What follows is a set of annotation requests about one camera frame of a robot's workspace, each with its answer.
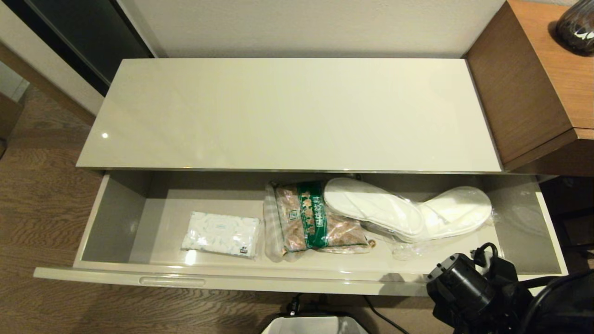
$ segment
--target drawer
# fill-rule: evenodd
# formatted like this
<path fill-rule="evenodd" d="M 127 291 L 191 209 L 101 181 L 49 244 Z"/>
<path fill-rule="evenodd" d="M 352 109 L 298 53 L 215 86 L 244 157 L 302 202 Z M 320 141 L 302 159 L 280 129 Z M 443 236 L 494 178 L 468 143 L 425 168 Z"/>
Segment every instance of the drawer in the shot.
<path fill-rule="evenodd" d="M 492 222 L 439 240 L 423 256 L 396 260 L 381 239 L 368 254 L 307 251 L 255 260 L 179 249 L 192 211 L 259 217 L 271 180 L 328 178 L 274 172 L 110 171 L 103 178 L 73 268 L 37 268 L 35 277 L 126 285 L 337 294 L 426 295 L 425 277 L 453 253 L 493 242 L 520 279 L 566 275 L 557 237 L 534 177 L 526 175 L 361 174 L 364 181 L 425 201 L 460 185 L 483 189 Z"/>

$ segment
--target plastic wrap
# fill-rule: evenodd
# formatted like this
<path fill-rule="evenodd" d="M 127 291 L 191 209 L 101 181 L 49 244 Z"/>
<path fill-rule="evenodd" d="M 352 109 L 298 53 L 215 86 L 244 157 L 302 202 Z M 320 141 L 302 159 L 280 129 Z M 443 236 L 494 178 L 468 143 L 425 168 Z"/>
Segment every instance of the plastic wrap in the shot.
<path fill-rule="evenodd" d="M 198 250 L 253 259 L 257 255 L 260 220 L 192 212 L 182 250 Z"/>
<path fill-rule="evenodd" d="M 324 198 L 336 212 L 368 222 L 366 228 L 388 235 L 390 242 L 411 253 L 475 231 L 492 212 L 487 195 L 474 187 L 457 187 L 415 203 L 362 181 L 336 178 L 327 183 Z"/>
<path fill-rule="evenodd" d="M 267 187 L 264 220 L 269 257 L 280 253 L 290 260 L 309 249 L 337 254 L 370 251 L 360 221 L 328 208 L 323 189 L 320 181 Z M 276 212 L 271 209 L 271 191 Z"/>

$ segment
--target drawer front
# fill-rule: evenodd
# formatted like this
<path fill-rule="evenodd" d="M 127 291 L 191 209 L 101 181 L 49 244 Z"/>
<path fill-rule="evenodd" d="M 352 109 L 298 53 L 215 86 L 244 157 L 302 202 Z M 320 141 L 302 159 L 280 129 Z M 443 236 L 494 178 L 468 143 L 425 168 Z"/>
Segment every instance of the drawer front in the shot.
<path fill-rule="evenodd" d="M 400 261 L 383 240 L 369 254 L 307 251 L 295 261 L 255 260 L 181 251 L 192 211 L 262 217 L 271 181 L 330 174 L 113 171 L 105 175 L 72 269 L 38 268 L 40 278 L 147 286 L 339 294 L 426 295 L 425 277 L 454 253 L 493 242 L 520 279 L 566 275 L 538 184 L 524 175 L 363 174 L 364 181 L 425 201 L 460 185 L 482 188 L 494 214 L 481 229 L 439 240 L 423 256 Z"/>

